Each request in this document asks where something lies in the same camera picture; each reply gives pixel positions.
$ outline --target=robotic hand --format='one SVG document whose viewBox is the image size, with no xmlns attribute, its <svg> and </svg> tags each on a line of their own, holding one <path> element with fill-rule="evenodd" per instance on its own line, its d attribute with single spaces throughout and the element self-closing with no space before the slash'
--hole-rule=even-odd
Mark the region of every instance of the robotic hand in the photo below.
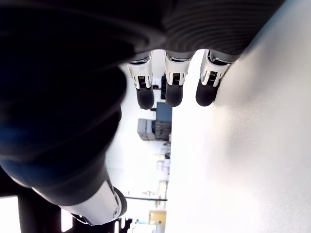
<svg viewBox="0 0 311 233">
<path fill-rule="evenodd" d="M 283 2 L 1 1 L 0 165 L 89 225 L 119 218 L 126 200 L 104 163 L 126 90 L 117 66 L 128 63 L 138 103 L 149 109 L 152 50 L 165 50 L 166 99 L 178 106 L 191 58 L 205 49 L 196 100 L 208 106 Z"/>
</svg>

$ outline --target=silver metal joint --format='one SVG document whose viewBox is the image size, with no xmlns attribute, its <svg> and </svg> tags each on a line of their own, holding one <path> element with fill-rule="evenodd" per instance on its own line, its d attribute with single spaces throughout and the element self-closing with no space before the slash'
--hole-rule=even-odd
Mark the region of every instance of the silver metal joint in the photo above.
<svg viewBox="0 0 311 233">
<path fill-rule="evenodd" d="M 152 86 L 152 52 L 143 59 L 130 61 L 127 67 L 134 81 L 136 89 L 150 88 Z"/>
<path fill-rule="evenodd" d="M 192 57 L 185 59 L 171 57 L 166 53 L 165 72 L 167 83 L 169 85 L 178 84 L 181 86 L 184 84 L 191 59 Z"/>
<path fill-rule="evenodd" d="M 115 218 L 116 216 L 117 216 L 117 214 L 118 214 L 118 212 L 119 212 L 119 208 L 117 208 L 116 210 L 115 210 L 115 212 L 113 212 L 113 218 Z"/>
<path fill-rule="evenodd" d="M 216 87 L 230 65 L 228 62 L 217 59 L 209 50 L 205 50 L 200 72 L 202 85 Z"/>
</svg>

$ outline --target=black cable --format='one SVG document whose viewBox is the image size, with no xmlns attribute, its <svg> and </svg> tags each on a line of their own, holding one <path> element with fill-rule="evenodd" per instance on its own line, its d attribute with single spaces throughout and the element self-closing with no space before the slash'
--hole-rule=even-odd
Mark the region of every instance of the black cable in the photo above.
<svg viewBox="0 0 311 233">
<path fill-rule="evenodd" d="M 167 199 L 155 199 L 155 198 L 134 198 L 134 197 L 125 197 L 127 199 L 136 199 L 136 200 L 155 200 L 155 201 L 167 201 Z"/>
</svg>

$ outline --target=black rubber fingertip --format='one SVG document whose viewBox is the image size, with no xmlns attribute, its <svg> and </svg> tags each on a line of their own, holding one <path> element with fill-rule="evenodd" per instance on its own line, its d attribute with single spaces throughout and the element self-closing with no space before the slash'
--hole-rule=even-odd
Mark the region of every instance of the black rubber fingertip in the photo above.
<svg viewBox="0 0 311 233">
<path fill-rule="evenodd" d="M 150 88 L 136 89 L 137 101 L 142 109 L 151 109 L 155 102 L 154 90 Z"/>
<path fill-rule="evenodd" d="M 123 193 L 120 190 L 118 190 L 116 187 L 114 187 L 114 190 L 117 193 L 117 195 L 119 196 L 120 201 L 121 201 L 121 213 L 119 215 L 119 217 L 121 217 L 127 211 L 127 201 L 126 201 L 125 196 L 123 195 Z"/>
<path fill-rule="evenodd" d="M 172 107 L 180 105 L 183 99 L 183 89 L 184 86 L 169 85 L 166 83 L 166 102 Z"/>
<path fill-rule="evenodd" d="M 199 80 L 198 88 L 196 89 L 195 99 L 197 103 L 203 107 L 209 106 L 216 98 L 218 86 L 202 85 Z"/>
</svg>

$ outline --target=white table surface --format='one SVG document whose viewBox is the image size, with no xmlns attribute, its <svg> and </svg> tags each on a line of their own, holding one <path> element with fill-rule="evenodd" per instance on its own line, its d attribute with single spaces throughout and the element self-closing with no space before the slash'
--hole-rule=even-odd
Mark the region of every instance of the white table surface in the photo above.
<svg viewBox="0 0 311 233">
<path fill-rule="evenodd" d="M 173 110 L 166 233 L 311 232 L 311 1 L 287 1 L 195 101 L 203 51 Z"/>
</svg>

